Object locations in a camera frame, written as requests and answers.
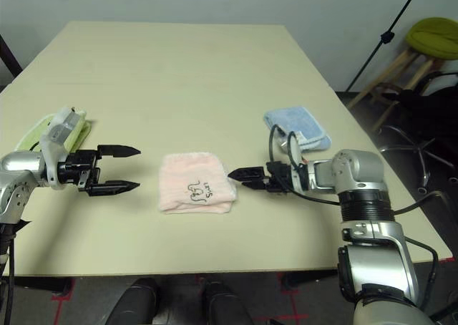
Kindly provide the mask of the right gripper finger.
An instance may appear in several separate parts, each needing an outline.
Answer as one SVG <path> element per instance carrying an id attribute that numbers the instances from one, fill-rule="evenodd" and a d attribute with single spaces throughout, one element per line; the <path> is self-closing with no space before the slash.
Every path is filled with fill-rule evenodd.
<path id="1" fill-rule="evenodd" d="M 268 180 L 266 180 L 265 178 L 257 180 L 247 180 L 242 182 L 242 185 L 253 190 L 265 190 L 267 184 Z"/>
<path id="2" fill-rule="evenodd" d="M 255 181 L 265 178 L 263 166 L 237 168 L 228 174 L 228 177 L 236 181 Z"/>

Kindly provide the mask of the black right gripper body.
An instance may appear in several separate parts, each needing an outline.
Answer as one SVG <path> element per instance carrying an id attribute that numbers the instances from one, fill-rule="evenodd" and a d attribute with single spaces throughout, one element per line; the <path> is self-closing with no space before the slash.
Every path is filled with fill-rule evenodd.
<path id="1" fill-rule="evenodd" d="M 269 193 L 292 193 L 291 166 L 280 161 L 267 162 L 266 167 L 271 174 L 265 183 Z"/>

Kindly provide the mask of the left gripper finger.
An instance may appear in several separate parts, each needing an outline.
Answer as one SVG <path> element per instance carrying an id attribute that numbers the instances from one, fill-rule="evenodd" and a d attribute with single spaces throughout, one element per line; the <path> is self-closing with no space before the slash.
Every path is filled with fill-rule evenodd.
<path id="1" fill-rule="evenodd" d="M 89 196 L 106 196 L 118 195 L 126 193 L 140 186 L 139 183 L 134 183 L 125 180 L 108 180 L 102 184 L 92 184 L 87 188 Z"/>
<path id="2" fill-rule="evenodd" d="M 131 157 L 139 155 L 140 151 L 126 145 L 98 145 L 97 158 L 101 159 L 103 156 L 110 157 Z"/>

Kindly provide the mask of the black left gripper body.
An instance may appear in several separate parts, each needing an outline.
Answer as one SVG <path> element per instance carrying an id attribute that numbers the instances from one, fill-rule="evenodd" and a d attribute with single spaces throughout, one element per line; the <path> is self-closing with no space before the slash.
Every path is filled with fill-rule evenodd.
<path id="1" fill-rule="evenodd" d="M 64 162 L 58 162 L 57 176 L 61 184 L 74 184 L 78 191 L 91 193 L 98 184 L 100 169 L 97 150 L 76 150 Z"/>

